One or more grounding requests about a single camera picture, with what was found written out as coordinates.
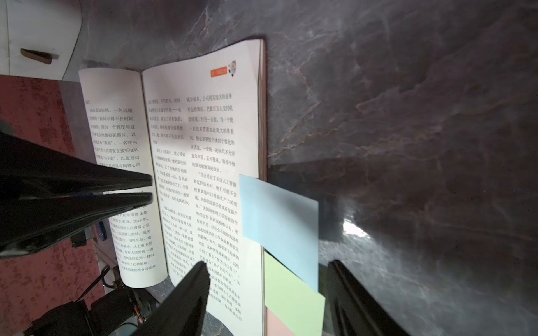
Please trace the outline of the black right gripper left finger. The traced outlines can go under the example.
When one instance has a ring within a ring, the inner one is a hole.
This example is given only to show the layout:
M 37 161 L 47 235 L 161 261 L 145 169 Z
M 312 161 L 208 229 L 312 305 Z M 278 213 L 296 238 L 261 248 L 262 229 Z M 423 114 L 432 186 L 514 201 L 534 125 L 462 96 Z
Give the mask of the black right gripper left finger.
M 133 335 L 200 335 L 209 292 L 210 275 L 207 265 L 199 261 Z

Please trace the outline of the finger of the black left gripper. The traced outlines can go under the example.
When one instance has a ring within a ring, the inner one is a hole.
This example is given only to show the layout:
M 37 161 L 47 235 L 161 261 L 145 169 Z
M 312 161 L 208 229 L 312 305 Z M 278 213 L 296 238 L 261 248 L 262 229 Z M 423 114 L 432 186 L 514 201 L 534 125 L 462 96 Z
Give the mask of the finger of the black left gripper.
M 44 251 L 88 226 L 147 206 L 151 193 L 117 193 L 1 202 L 1 257 Z
M 1 197 L 56 197 L 151 186 L 148 174 L 96 165 L 1 134 Z

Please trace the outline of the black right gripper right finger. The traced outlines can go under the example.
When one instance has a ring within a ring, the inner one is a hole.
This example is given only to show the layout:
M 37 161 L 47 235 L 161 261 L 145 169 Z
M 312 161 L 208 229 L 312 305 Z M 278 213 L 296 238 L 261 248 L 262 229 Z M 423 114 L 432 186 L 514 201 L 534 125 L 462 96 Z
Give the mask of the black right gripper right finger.
M 336 335 L 409 336 L 339 260 L 328 264 L 326 298 Z

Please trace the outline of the blue sticky note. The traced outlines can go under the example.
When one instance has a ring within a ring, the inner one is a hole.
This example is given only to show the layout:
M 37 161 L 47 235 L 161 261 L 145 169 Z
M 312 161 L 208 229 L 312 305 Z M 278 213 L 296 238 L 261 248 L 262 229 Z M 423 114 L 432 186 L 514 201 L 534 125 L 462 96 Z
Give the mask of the blue sticky note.
M 319 203 L 254 177 L 240 175 L 243 236 L 263 246 L 319 289 Z

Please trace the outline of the children's book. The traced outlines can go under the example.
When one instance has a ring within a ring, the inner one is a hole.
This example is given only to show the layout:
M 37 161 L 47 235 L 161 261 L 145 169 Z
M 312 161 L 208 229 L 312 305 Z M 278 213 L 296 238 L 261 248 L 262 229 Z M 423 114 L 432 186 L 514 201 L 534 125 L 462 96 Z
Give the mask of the children's book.
M 97 164 L 154 180 L 150 205 L 109 219 L 124 284 L 178 284 L 203 261 L 207 311 L 234 335 L 264 333 L 263 252 L 243 236 L 240 177 L 266 172 L 265 73 L 262 39 L 78 73 Z

